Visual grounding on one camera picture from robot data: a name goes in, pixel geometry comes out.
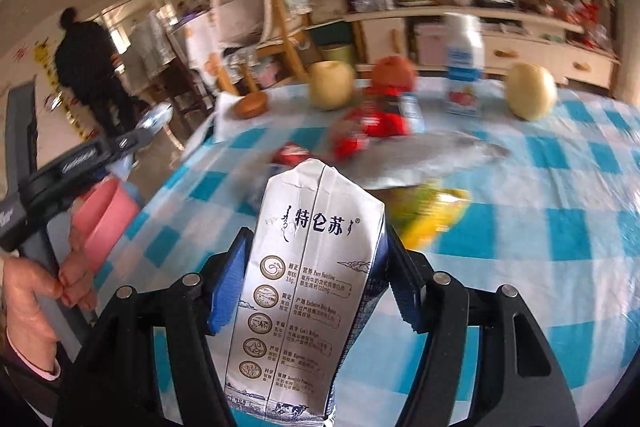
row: pink container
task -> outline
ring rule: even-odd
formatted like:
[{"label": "pink container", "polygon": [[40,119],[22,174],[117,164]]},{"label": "pink container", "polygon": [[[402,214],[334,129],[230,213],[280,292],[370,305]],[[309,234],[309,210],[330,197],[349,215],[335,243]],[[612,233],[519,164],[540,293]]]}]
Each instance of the pink container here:
[{"label": "pink container", "polygon": [[418,64],[445,66],[447,64],[447,29],[443,24],[415,25],[415,47]]},{"label": "pink container", "polygon": [[100,270],[139,211],[120,181],[107,178],[95,185],[87,200],[71,217],[71,224],[85,238],[84,252],[94,273]]}]

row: person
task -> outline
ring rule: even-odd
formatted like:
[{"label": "person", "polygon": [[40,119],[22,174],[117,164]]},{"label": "person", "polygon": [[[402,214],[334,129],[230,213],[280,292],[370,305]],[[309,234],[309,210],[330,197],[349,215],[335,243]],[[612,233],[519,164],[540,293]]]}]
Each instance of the person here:
[{"label": "person", "polygon": [[73,7],[62,12],[60,27],[66,32],[55,57],[60,84],[72,89],[76,98],[91,109],[107,136],[122,133],[111,117],[111,103],[118,110],[124,132],[133,130],[134,105],[113,69],[118,54],[107,30],[95,22],[78,22]]},{"label": "person", "polygon": [[50,423],[47,419],[55,415],[57,391],[70,365],[36,295],[60,299],[65,306],[77,305],[84,311],[96,307],[94,275],[78,230],[72,228],[69,239],[71,251],[57,278],[29,259],[12,257],[4,261],[6,351],[4,367],[0,367],[3,425],[5,421],[21,426]]}]

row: black pants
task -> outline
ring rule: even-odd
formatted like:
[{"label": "black pants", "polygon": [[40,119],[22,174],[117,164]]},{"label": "black pants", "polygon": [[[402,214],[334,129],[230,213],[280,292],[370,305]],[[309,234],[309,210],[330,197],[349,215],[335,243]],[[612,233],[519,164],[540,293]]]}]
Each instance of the black pants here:
[{"label": "black pants", "polygon": [[[100,95],[89,101],[89,109],[94,114],[95,120],[102,126],[109,138],[119,136],[123,132],[129,132],[136,127],[136,112],[129,93],[124,90],[120,80],[113,77],[103,86]],[[111,118],[111,104],[118,110],[118,119],[122,130],[118,130]]]}]

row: white bottle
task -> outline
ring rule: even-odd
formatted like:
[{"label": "white bottle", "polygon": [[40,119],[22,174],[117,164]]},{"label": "white bottle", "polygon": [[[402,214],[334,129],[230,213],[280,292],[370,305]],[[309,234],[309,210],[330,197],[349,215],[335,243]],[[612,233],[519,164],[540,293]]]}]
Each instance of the white bottle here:
[{"label": "white bottle", "polygon": [[480,19],[463,13],[445,14],[447,22],[447,111],[479,116],[476,88],[484,72]]}]

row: drawer handle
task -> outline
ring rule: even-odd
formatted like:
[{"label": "drawer handle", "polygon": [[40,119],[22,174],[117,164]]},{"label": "drawer handle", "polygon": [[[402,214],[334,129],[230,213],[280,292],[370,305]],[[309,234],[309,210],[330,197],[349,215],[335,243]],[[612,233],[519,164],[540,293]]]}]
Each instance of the drawer handle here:
[{"label": "drawer handle", "polygon": [[504,52],[502,50],[494,50],[494,55],[500,58],[518,58],[520,56],[518,52]]},{"label": "drawer handle", "polygon": [[391,45],[393,46],[394,53],[397,53],[398,55],[402,53],[400,32],[397,29],[391,30]]},{"label": "drawer handle", "polygon": [[581,64],[580,62],[574,62],[574,68],[578,71],[586,71],[591,73],[591,66],[588,64]]}]

